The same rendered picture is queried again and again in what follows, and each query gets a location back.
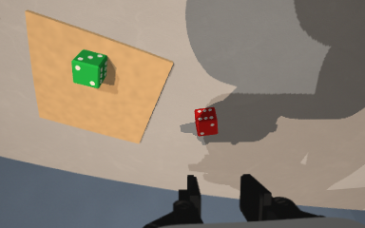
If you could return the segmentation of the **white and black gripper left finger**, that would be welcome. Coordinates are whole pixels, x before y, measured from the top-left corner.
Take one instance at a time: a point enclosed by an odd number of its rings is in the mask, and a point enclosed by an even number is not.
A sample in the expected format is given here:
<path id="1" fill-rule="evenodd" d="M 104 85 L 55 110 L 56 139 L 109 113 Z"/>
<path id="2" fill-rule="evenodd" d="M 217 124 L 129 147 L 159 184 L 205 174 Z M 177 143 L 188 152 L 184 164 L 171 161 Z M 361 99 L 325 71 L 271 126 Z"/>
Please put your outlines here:
<path id="1" fill-rule="evenodd" d="M 173 203 L 173 212 L 158 218 L 143 228 L 159 228 L 166 225 L 201 224 L 202 197 L 197 177 L 187 175 L 187 189 L 179 190 L 179 200 Z"/>

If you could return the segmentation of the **red die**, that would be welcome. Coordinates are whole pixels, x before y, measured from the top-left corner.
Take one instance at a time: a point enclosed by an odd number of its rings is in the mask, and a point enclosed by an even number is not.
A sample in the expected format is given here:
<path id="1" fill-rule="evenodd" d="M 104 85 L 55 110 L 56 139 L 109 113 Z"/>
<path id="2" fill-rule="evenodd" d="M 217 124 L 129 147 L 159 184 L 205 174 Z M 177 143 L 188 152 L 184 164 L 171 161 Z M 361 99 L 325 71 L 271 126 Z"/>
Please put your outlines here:
<path id="1" fill-rule="evenodd" d="M 195 122 L 198 136 L 218 134 L 215 107 L 195 109 Z"/>

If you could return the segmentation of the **green die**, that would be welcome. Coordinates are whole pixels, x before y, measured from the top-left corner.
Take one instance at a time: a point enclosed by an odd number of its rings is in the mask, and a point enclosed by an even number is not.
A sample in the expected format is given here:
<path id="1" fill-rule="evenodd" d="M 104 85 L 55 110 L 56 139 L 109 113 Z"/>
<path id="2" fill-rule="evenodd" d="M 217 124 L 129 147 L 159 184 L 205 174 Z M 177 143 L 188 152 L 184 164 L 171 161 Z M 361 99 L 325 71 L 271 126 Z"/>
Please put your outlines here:
<path id="1" fill-rule="evenodd" d="M 72 61 L 73 83 L 99 88 L 106 77 L 107 56 L 83 49 Z"/>

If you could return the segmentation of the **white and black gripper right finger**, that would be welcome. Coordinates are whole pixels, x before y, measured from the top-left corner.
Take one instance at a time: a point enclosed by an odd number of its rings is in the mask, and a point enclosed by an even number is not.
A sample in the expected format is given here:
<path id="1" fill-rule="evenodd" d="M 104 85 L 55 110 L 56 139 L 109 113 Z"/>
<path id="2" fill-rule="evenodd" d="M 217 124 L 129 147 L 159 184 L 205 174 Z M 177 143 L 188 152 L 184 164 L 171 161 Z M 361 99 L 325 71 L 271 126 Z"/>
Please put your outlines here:
<path id="1" fill-rule="evenodd" d="M 300 211 L 290 199 L 273 198 L 272 193 L 250 174 L 240 177 L 240 210 L 247 221 L 326 218 Z"/>

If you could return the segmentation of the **tan square mat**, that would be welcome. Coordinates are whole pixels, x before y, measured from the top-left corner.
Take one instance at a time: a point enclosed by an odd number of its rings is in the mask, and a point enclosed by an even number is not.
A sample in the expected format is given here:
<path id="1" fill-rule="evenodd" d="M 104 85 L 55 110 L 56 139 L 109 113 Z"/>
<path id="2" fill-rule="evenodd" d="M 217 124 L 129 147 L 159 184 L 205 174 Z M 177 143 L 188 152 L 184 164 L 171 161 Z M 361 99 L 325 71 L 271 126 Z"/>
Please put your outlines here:
<path id="1" fill-rule="evenodd" d="M 140 143 L 173 61 L 25 10 L 39 117 Z M 73 83 L 83 49 L 107 56 L 99 88 Z"/>

